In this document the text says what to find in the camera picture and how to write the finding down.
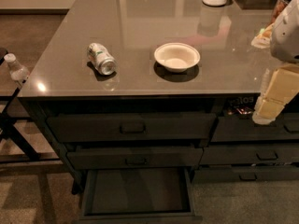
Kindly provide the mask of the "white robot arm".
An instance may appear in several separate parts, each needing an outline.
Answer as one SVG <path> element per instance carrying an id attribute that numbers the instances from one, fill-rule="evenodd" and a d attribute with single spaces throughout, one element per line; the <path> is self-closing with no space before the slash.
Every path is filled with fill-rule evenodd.
<path id="1" fill-rule="evenodd" d="M 299 0 L 291 2 L 278 15 L 270 29 L 270 53 L 282 61 L 273 73 L 263 74 L 260 96 L 257 99 L 252 120 L 268 125 L 299 93 Z"/>

